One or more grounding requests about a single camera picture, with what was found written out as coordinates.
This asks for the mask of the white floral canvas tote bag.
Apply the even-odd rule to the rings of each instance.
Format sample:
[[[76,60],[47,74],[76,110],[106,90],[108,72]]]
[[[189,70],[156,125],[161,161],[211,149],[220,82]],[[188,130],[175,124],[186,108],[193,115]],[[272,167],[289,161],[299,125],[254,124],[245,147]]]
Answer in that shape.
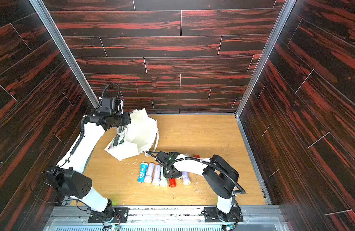
[[[159,141],[157,121],[147,115],[145,109],[130,113],[131,123],[117,129],[117,135],[105,148],[105,151],[122,161],[145,151],[155,151]]]

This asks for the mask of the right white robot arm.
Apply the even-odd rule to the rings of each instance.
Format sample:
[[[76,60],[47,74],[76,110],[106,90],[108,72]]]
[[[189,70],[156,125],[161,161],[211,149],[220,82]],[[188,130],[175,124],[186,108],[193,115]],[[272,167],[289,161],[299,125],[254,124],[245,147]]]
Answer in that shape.
[[[204,177],[217,195],[216,207],[203,209],[202,214],[206,221],[243,221],[236,196],[237,194],[245,195],[246,191],[238,184],[239,173],[221,156],[197,158],[181,153],[162,151],[146,151],[146,154],[153,157],[162,166],[160,174],[167,179],[182,178],[186,180],[188,173]]]

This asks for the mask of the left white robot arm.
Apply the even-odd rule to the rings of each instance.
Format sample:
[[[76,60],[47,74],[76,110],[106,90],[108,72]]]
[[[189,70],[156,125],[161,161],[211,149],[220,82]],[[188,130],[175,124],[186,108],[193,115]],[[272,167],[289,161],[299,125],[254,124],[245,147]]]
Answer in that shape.
[[[104,133],[110,128],[130,123],[128,112],[121,114],[93,112],[84,116],[76,142],[56,167],[48,167],[44,171],[56,191],[69,199],[81,201],[103,222],[111,222],[114,218],[112,201],[97,192],[91,178],[85,176],[83,172],[93,149]]]

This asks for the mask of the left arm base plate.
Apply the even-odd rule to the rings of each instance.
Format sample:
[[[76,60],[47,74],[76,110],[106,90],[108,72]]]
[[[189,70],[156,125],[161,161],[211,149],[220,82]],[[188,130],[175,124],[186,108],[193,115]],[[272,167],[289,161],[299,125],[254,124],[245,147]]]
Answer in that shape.
[[[91,211],[88,223],[126,223],[129,215],[129,208],[113,207],[103,212]]]

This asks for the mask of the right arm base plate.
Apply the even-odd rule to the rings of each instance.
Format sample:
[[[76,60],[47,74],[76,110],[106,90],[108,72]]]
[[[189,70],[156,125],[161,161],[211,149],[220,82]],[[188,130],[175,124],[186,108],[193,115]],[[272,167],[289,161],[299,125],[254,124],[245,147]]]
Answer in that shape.
[[[201,214],[205,222],[243,222],[242,211],[236,206],[233,206],[228,214],[217,207],[204,207]]]

